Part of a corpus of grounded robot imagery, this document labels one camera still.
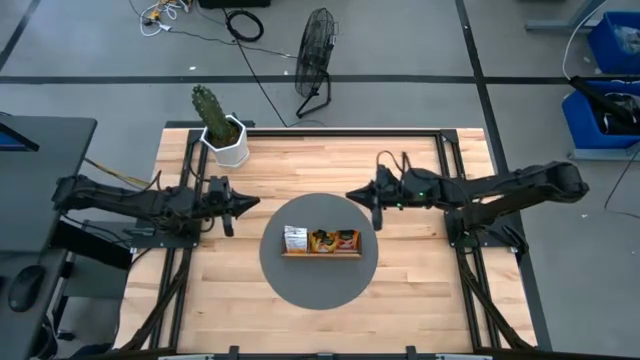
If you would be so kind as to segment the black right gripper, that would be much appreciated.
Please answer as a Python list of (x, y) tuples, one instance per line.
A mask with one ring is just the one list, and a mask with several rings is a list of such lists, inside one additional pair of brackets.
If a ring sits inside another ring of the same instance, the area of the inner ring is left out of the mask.
[(371, 195), (374, 188), (374, 207), (386, 209), (387, 207), (403, 208), (401, 183), (389, 168), (384, 165), (376, 167), (376, 177), (367, 185), (346, 193), (346, 198), (362, 205), (367, 209), (373, 208)]

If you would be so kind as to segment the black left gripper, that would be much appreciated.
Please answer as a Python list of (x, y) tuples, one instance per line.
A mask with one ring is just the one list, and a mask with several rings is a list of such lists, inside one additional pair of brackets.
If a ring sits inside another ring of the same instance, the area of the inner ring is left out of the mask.
[[(244, 195), (237, 192), (232, 193), (233, 217), (239, 218), (252, 207), (260, 202), (259, 197)], [(221, 217), (225, 220), (231, 220), (231, 187), (227, 176), (212, 176), (209, 179), (208, 192), (205, 194), (205, 203), (207, 205), (206, 218)]]

